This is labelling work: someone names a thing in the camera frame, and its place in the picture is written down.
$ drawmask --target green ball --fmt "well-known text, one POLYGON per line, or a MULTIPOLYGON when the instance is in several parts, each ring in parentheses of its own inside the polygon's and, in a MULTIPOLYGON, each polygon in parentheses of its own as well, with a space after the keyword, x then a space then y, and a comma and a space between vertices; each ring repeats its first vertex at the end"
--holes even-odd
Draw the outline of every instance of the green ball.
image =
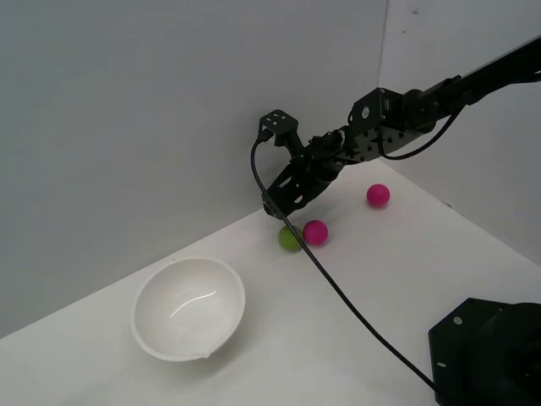
MULTIPOLYGON (((295 227, 295 230, 297 231, 297 234, 304 239, 303 230, 299 227, 295 227)), ((301 249, 301 244, 298 243, 293 233, 287 227, 282 228, 278 233, 278 244, 280 244, 284 250, 288 251, 299 251, 301 249)))

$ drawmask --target ball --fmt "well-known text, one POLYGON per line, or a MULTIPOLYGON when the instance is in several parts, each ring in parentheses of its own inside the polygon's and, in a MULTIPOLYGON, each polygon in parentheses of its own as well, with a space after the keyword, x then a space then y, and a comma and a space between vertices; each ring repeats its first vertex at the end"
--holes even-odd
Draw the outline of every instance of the ball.
MULTIPOLYGON (((303 238, 303 231, 299 227, 295 227, 297 234, 303 238)), ((301 244, 298 243, 293 233, 285 226, 278 233, 278 244, 287 251, 299 251, 301 244)))
POLYGON ((304 226, 304 240, 308 244, 322 245, 329 237, 329 230, 324 222, 313 220, 304 226))
POLYGON ((385 207, 391 198, 391 192, 384 184, 373 184, 366 192, 366 200, 372 207, 385 207))

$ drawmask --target bowl rim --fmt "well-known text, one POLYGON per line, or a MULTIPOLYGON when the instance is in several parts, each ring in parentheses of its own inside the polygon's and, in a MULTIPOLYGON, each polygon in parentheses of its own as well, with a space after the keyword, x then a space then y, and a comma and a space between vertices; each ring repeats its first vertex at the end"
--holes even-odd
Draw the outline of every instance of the bowl rim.
POLYGON ((152 274, 141 285, 141 287, 139 288, 137 294, 135 295, 135 300, 134 300, 134 302, 132 304, 132 311, 131 311, 131 316, 130 316, 130 326, 131 326, 132 334, 133 334, 137 344, 147 354, 150 354, 155 358, 163 359, 164 361, 172 361, 172 362, 190 361, 192 359, 200 359, 200 358, 209 358, 210 355, 212 353, 214 353, 219 347, 221 347, 227 341, 227 339, 235 332, 235 330, 237 330, 238 324, 240 323, 241 319, 243 318, 245 305, 246 305, 246 292, 244 291, 243 281, 240 278, 240 276, 237 274, 237 272, 231 266, 229 266, 226 262, 224 262, 222 260, 218 260, 216 258, 212 258, 212 257, 209 257, 209 256, 204 256, 204 255, 185 256, 185 257, 176 258, 176 259, 174 259, 172 261, 169 261, 168 263, 164 264, 158 270, 152 272, 152 274), (169 266, 173 266, 173 265, 177 264, 178 262, 191 261, 191 260, 199 260, 199 261, 202 260, 202 261, 215 262, 216 264, 222 266, 227 271, 229 271, 229 273, 235 279, 235 282, 236 282, 237 287, 238 287, 239 292, 240 292, 241 310, 237 313, 235 321, 233 322, 233 324, 231 325, 229 330, 227 330, 227 332, 219 340, 217 340, 217 344, 213 348, 210 348, 209 350, 207 350, 204 353, 190 354, 190 355, 184 355, 184 356, 164 354, 164 353, 156 351, 155 349, 150 347, 143 340, 143 338, 140 336, 139 331, 138 331, 138 329, 137 329, 137 327, 135 325, 135 310, 137 308, 137 304, 139 303, 139 298, 140 298, 141 294, 143 293, 143 291, 145 290, 145 288, 147 287, 147 285, 150 283, 151 280, 153 280, 159 273, 161 273, 162 271, 167 269, 169 266))

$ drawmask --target magenta ball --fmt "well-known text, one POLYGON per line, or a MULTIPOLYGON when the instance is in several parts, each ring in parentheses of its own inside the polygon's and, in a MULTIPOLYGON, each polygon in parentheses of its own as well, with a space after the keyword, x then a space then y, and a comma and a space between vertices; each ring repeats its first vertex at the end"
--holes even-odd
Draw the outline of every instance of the magenta ball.
POLYGON ((366 192, 366 200, 372 207, 385 207, 390 198, 391 192, 384 184, 373 184, 366 192))
POLYGON ((304 226, 304 240, 308 244, 322 245, 329 237, 329 230, 324 222, 313 220, 304 226))

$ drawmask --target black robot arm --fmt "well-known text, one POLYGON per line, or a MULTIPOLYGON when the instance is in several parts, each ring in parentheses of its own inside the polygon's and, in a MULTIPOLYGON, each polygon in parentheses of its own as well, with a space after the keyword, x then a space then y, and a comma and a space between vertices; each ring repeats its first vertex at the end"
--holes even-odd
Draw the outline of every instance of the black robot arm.
MULTIPOLYGON (((269 196, 288 216, 305 207, 336 179, 347 165, 391 157, 419 136, 434 130, 436 123, 448 123, 429 143, 436 141, 458 113, 502 87, 541 81, 541 36, 521 45, 472 73, 446 79, 426 91, 406 94, 376 88, 355 102, 347 125, 315 136, 308 145, 298 138, 298 121, 275 110, 260 119, 260 138, 274 136, 276 146, 285 146, 291 161, 268 188, 269 196)), ((263 197, 267 213, 276 216, 263 197)))

